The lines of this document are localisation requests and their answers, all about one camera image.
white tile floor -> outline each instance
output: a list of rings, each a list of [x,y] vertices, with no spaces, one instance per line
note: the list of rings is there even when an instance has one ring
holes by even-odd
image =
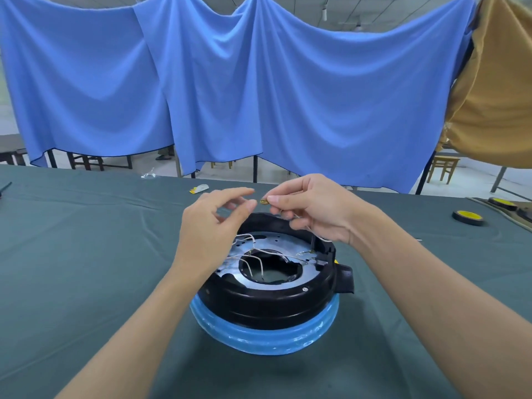
[[[70,168],[66,153],[61,151],[54,151],[57,161],[57,166],[60,168]],[[176,177],[175,161],[156,161],[156,152],[134,155],[133,170],[139,175],[149,172],[153,168],[153,172],[158,176]],[[126,165],[125,157],[111,157],[105,158],[106,164]],[[77,171],[84,171],[83,167],[78,167]],[[93,167],[93,170],[99,171],[98,167]],[[121,168],[105,168],[106,171],[129,171],[129,169]],[[495,182],[495,177],[484,172],[480,172],[469,167],[457,167],[451,182],[446,185],[445,181],[439,181],[439,170],[433,175],[430,183],[426,183],[423,187],[422,194],[432,196],[451,196],[451,197],[500,197],[512,201],[521,201],[519,197],[513,196],[509,193],[498,190],[496,193],[490,193],[490,189]],[[281,183],[285,180],[295,177],[294,174],[289,175],[288,172],[281,167],[278,167],[268,161],[259,159],[259,170],[257,174],[260,183]],[[214,168],[211,168],[207,163],[203,166],[201,172],[196,174],[199,179],[216,179],[216,180],[231,180],[231,181],[249,181],[253,180],[253,159],[251,157],[239,160],[233,163],[232,169],[229,169],[227,163],[216,163]],[[532,198],[532,187],[519,185],[517,183],[502,180],[501,187],[512,190],[523,196]],[[415,185],[410,191],[413,194],[416,191]],[[359,190],[370,190],[377,192],[395,193],[389,189],[369,189],[360,188]]]

forearm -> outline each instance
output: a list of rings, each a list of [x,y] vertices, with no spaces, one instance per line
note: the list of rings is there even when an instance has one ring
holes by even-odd
[[[57,398],[146,398],[170,338],[200,285],[171,269]]]
[[[352,245],[443,373],[468,398],[532,392],[532,324],[436,258],[378,209]]]

blue base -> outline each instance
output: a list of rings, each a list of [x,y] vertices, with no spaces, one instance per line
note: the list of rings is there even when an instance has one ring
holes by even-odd
[[[336,317],[339,302],[340,297],[336,294],[311,320],[279,330],[257,330],[230,323],[212,313],[197,295],[190,303],[190,309],[203,330],[218,342],[244,353],[283,355],[304,349],[323,336]]]

blue curtain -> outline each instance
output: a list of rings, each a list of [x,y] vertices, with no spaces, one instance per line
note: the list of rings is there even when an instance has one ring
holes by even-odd
[[[436,146],[474,0],[382,34],[328,32],[272,0],[82,10],[1,0],[2,58],[30,159],[173,142],[183,173],[260,154],[407,193]]]

mustard yellow fabric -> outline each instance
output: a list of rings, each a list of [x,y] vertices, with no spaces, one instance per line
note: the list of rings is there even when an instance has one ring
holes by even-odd
[[[482,0],[478,19],[440,142],[475,160],[532,168],[532,12],[512,0]]]

